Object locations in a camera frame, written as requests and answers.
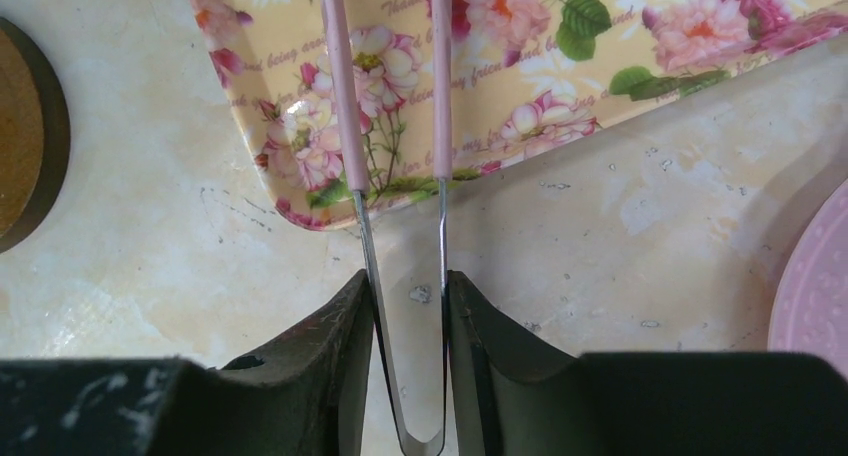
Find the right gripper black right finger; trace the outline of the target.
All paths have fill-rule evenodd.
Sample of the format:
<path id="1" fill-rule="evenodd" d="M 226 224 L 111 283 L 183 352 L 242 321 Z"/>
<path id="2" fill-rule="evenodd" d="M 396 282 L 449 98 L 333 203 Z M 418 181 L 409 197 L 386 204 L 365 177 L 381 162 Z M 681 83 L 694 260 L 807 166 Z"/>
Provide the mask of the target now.
<path id="1" fill-rule="evenodd" d="M 462 455 L 843 455 L 847 383 L 803 353 L 569 355 L 448 275 Z"/>

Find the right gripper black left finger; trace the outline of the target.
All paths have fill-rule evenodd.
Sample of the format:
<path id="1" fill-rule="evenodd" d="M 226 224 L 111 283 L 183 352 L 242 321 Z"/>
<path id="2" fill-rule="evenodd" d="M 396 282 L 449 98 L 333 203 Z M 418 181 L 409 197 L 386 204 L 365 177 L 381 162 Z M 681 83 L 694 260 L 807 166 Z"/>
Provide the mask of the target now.
<path id="1" fill-rule="evenodd" d="M 220 368 L 181 357 L 1 364 L 5 455 L 356 455 L 372 300 L 355 273 L 322 307 Z"/>

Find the pink metal tongs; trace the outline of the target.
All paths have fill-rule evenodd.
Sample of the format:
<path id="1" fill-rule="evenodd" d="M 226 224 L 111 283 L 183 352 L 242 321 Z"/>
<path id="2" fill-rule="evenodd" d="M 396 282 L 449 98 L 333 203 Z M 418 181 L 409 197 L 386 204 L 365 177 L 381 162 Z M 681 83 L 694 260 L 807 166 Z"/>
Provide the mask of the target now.
<path id="1" fill-rule="evenodd" d="M 353 195 L 355 214 L 360 226 L 365 269 L 375 309 L 375 329 L 389 392 L 389 402 L 400 448 L 405 455 L 440 455 L 444 449 L 446 428 L 442 427 L 428 441 L 420 441 L 408 430 L 404 419 L 393 362 L 388 319 L 381 287 L 370 217 L 366 209 L 366 193 L 370 189 L 363 135 L 359 123 L 359 107 L 355 95 L 353 57 L 344 0 L 321 0 L 327 54 L 331 64 L 333 94 L 342 146 L 344 171 Z M 452 0 L 431 0 L 434 43 L 434 130 L 433 177 L 439 196 L 439 269 L 442 359 L 442 422 L 447 422 L 447 392 L 450 298 L 448 290 L 447 214 L 448 184 L 452 179 Z"/>

